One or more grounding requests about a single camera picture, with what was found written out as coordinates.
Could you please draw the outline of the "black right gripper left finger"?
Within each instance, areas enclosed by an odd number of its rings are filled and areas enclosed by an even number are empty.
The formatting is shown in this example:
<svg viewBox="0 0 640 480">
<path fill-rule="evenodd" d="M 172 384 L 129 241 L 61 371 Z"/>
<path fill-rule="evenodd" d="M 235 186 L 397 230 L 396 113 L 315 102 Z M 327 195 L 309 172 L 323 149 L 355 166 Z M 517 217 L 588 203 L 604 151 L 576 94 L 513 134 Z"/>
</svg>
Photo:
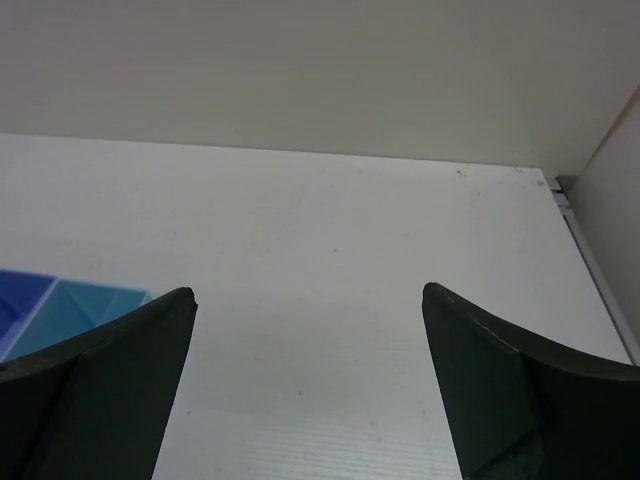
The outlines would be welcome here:
<svg viewBox="0 0 640 480">
<path fill-rule="evenodd" d="M 197 308 L 180 287 L 2 363 L 2 478 L 151 478 Z"/>
</svg>

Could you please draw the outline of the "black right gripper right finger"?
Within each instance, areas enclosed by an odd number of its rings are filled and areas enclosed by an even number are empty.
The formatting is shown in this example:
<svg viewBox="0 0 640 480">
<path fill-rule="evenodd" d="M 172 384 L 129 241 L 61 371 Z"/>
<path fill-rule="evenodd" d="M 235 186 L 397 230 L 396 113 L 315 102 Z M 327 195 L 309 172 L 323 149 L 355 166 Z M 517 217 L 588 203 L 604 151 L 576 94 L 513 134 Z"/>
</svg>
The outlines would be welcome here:
<svg viewBox="0 0 640 480">
<path fill-rule="evenodd" d="M 636 479 L 639 369 L 503 320 L 437 283 L 426 337 L 465 479 Z"/>
</svg>

